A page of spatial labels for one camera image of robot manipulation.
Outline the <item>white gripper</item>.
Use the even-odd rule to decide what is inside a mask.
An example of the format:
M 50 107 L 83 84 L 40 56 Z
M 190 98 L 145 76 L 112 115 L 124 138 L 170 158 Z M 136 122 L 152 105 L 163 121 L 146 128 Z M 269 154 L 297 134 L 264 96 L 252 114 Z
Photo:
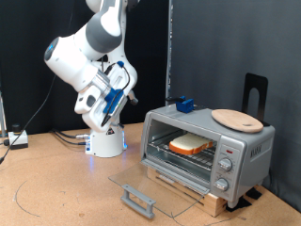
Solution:
M 113 64 L 107 74 L 97 71 L 92 81 L 78 93 L 75 112 L 96 132 L 105 132 L 109 126 L 124 128 L 118 123 L 119 114 L 128 98 L 132 105 L 138 99 L 132 91 L 137 79 L 135 68 L 130 64 Z

